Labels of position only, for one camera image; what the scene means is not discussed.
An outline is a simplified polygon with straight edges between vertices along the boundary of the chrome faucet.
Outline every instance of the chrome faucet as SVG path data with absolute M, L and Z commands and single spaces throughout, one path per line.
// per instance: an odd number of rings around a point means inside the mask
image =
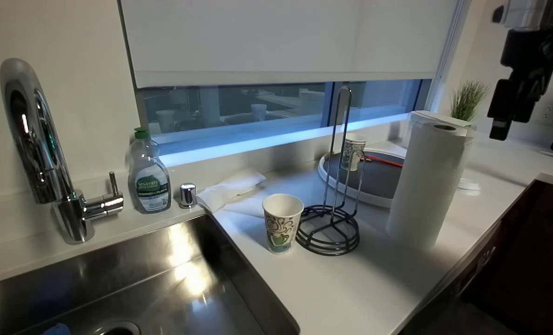
M 117 214 L 123 196 L 110 174 L 110 196 L 86 201 L 73 188 L 41 84 L 30 64 L 11 58 L 0 67 L 0 90 L 8 123 L 37 203 L 56 203 L 58 227 L 65 242 L 93 237 L 93 220 Z

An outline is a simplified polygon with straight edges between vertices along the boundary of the metal wire stand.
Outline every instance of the metal wire stand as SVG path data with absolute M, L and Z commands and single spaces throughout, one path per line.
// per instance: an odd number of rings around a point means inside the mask
M 335 192 L 335 201 L 330 205 L 330 175 L 326 177 L 326 190 L 324 190 L 324 201 L 322 205 L 311 205 L 302 213 L 300 226 L 296 231 L 296 242 L 304 246 L 305 250 L 337 257 L 354 252 L 359 246 L 359 227 L 356 222 L 358 214 L 358 203 L 354 203 L 354 211 L 346 213 L 346 200 L 348 200 L 348 179 L 350 174 L 359 170 L 359 190 L 363 181 L 363 168 L 361 160 L 356 155 L 361 155 L 363 146 L 358 147 L 354 142 L 346 140 L 348 133 L 348 118 L 350 118 L 350 99 L 352 92 L 348 88 L 343 88 L 337 97 L 337 112 L 335 112 L 335 123 L 332 131 L 332 144 L 330 144 L 330 157 L 333 155 L 335 147 L 335 136 L 337 136 L 337 125 L 343 121 L 343 146 L 341 146 L 341 159 L 337 166 L 337 185 L 335 190 L 339 190 L 341 183 L 341 172 L 345 172 L 345 188 L 343 192 Z

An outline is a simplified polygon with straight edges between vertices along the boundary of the green dish soap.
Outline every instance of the green dish soap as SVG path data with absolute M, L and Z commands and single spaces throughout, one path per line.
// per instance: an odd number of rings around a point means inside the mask
M 134 129 L 129 151 L 129 190 L 136 211 L 160 213 L 171 205 L 166 166 L 157 159 L 147 129 Z

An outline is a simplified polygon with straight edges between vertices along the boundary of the green plant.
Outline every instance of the green plant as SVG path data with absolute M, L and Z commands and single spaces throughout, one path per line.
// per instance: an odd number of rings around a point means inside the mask
M 482 97 L 484 86 L 480 82 L 464 84 L 453 101 L 451 116 L 456 120 L 471 121 Z

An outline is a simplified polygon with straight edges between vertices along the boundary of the stainless steel sink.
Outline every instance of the stainless steel sink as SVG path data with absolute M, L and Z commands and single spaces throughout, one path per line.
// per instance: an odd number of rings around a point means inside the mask
M 0 334 L 300 334 L 209 218 L 0 283 Z

